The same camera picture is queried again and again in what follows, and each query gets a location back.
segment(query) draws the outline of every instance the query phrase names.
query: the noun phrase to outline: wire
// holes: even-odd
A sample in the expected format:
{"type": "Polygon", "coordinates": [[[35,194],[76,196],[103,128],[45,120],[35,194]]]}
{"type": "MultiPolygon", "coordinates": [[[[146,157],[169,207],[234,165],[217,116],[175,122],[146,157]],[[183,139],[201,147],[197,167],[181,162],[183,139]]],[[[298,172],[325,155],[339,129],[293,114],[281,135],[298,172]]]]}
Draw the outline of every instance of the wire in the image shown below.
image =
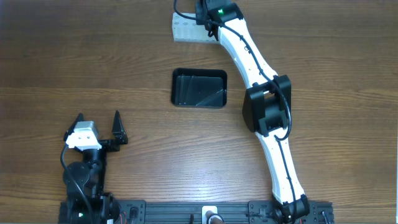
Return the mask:
{"type": "Polygon", "coordinates": [[[294,211],[293,211],[293,215],[292,215],[292,223],[294,224],[294,222],[295,222],[295,216],[296,216],[296,214],[297,214],[297,202],[296,202],[296,199],[295,199],[295,194],[294,194],[294,188],[293,188],[292,179],[290,178],[289,170],[288,170],[288,168],[287,168],[287,164],[286,164],[286,160],[285,160],[285,155],[284,155],[284,152],[283,152],[283,150],[282,150],[282,145],[280,144],[281,141],[286,140],[286,139],[288,138],[288,136],[289,136],[289,134],[290,134],[290,131],[292,130],[292,113],[291,113],[291,111],[290,111],[289,103],[287,102],[287,99],[286,99],[285,95],[282,93],[282,90],[279,88],[279,86],[278,86],[275,82],[273,82],[270,78],[268,78],[268,77],[266,76],[266,74],[264,73],[263,69],[262,69],[261,66],[260,66],[260,63],[258,62],[256,56],[254,55],[254,52],[252,51],[252,48],[250,47],[250,45],[249,45],[249,43],[246,41],[246,39],[243,37],[243,35],[241,35],[240,33],[236,32],[234,29],[232,29],[232,28],[226,26],[225,24],[221,24],[221,23],[218,23],[218,22],[215,22],[215,21],[211,21],[211,20],[209,20],[209,19],[207,19],[207,20],[205,20],[205,19],[199,19],[199,18],[196,18],[196,17],[190,17],[190,16],[186,16],[186,15],[182,14],[181,12],[179,12],[179,11],[177,10],[177,0],[174,0],[174,11],[175,11],[179,16],[181,16],[182,18],[191,19],[191,20],[199,21],[199,22],[204,22],[204,23],[207,23],[207,24],[213,24],[213,25],[216,25],[216,26],[219,26],[219,27],[224,27],[225,29],[231,31],[233,34],[237,35],[237,36],[244,42],[244,44],[246,45],[246,48],[247,48],[249,54],[252,55],[253,60],[254,60],[254,62],[256,63],[258,70],[260,71],[260,75],[262,75],[269,83],[271,83],[271,85],[272,85],[272,86],[276,89],[276,91],[278,92],[279,97],[282,97],[283,102],[284,102],[284,106],[285,106],[286,117],[287,117],[287,119],[289,120],[289,123],[288,123],[288,125],[287,125],[287,131],[286,131],[286,134],[285,134],[284,137],[279,138],[279,137],[276,136],[276,135],[274,135],[274,137],[275,137],[275,140],[278,142],[279,149],[280,149],[280,153],[281,153],[281,155],[282,155],[282,160],[283,160],[284,165],[285,165],[286,176],[287,176],[287,179],[289,180],[289,184],[290,184],[290,187],[291,187],[291,189],[292,189],[293,205],[294,205],[294,211]]]}
{"type": "Polygon", "coordinates": [[[89,201],[87,200],[86,196],[84,195],[83,191],[81,190],[81,188],[79,187],[79,185],[77,184],[75,179],[72,177],[67,166],[65,165],[65,161],[63,160],[63,156],[65,155],[65,152],[67,151],[67,149],[68,149],[68,144],[65,144],[65,146],[62,149],[62,153],[61,153],[61,165],[62,165],[63,169],[65,170],[65,173],[66,173],[68,179],[73,183],[73,185],[76,187],[78,193],[83,198],[83,201],[85,202],[87,209],[88,209],[88,213],[90,215],[90,222],[91,222],[91,224],[93,224],[93,222],[94,222],[93,209],[91,208],[91,205],[90,205],[89,201]]]}

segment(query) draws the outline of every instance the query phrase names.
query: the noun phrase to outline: white plastic part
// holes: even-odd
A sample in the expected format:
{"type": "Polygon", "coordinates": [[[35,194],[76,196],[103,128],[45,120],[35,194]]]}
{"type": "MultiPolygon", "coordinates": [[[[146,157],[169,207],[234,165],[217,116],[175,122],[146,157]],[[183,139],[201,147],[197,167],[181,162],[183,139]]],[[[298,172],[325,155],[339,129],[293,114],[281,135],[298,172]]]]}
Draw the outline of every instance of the white plastic part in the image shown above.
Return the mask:
{"type": "MultiPolygon", "coordinates": [[[[183,14],[195,17],[193,13],[183,14]]],[[[173,13],[172,30],[174,42],[219,44],[215,37],[207,36],[208,31],[205,29],[205,26],[199,26],[196,21],[182,18],[177,13],[173,13]]]]}
{"type": "Polygon", "coordinates": [[[77,122],[73,133],[69,135],[66,142],[70,149],[74,147],[83,151],[85,149],[101,149],[102,145],[97,140],[97,130],[94,126],[94,121],[80,121],[77,122]]]}
{"type": "MultiPolygon", "coordinates": [[[[261,56],[260,51],[257,49],[252,38],[250,37],[248,28],[246,26],[246,21],[244,19],[234,19],[232,21],[226,22],[225,25],[243,35],[243,37],[252,48],[252,51],[256,56],[264,73],[272,80],[274,78],[273,76],[277,75],[277,73],[268,65],[268,63],[261,56]]],[[[218,38],[221,45],[225,47],[230,56],[232,56],[236,66],[238,67],[238,70],[241,73],[246,88],[251,88],[253,86],[253,83],[263,84],[267,82],[267,80],[259,74],[259,69],[252,55],[249,54],[246,45],[236,34],[225,28],[220,27],[218,29],[218,38]]],[[[267,163],[271,172],[272,192],[276,200],[278,200],[278,202],[281,204],[283,204],[284,202],[293,202],[292,189],[290,187],[289,180],[287,179],[282,154],[280,153],[278,142],[275,140],[274,137],[275,135],[277,135],[281,138],[285,135],[285,132],[286,130],[279,128],[271,131],[268,137],[264,137],[261,134],[256,133],[266,154],[267,163]]],[[[287,164],[287,169],[289,171],[290,178],[292,178],[295,198],[296,200],[298,200],[301,198],[301,195],[304,194],[304,190],[301,187],[299,180],[297,179],[292,155],[290,154],[288,139],[282,141],[281,144],[287,164]]]]}

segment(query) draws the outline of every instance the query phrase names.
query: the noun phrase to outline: wood grain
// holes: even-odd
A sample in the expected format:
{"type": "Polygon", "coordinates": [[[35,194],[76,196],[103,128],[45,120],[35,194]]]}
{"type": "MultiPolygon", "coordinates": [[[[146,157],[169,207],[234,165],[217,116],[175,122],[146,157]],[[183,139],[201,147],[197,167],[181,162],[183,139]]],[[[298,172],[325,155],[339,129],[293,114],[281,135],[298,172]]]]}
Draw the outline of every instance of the wood grain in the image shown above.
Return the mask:
{"type": "MultiPolygon", "coordinates": [[[[333,202],[337,223],[393,223],[398,2],[237,3],[264,58],[292,81],[290,148],[308,197],[333,202]]],[[[193,11],[194,1],[179,5],[193,11]]],[[[101,138],[121,112],[130,140],[106,174],[117,198],[271,199],[238,70],[220,46],[173,43],[172,13],[171,0],[2,1],[0,222],[57,221],[62,135],[79,112],[101,138]],[[174,107],[177,67],[225,70],[227,105],[174,107]]]]}

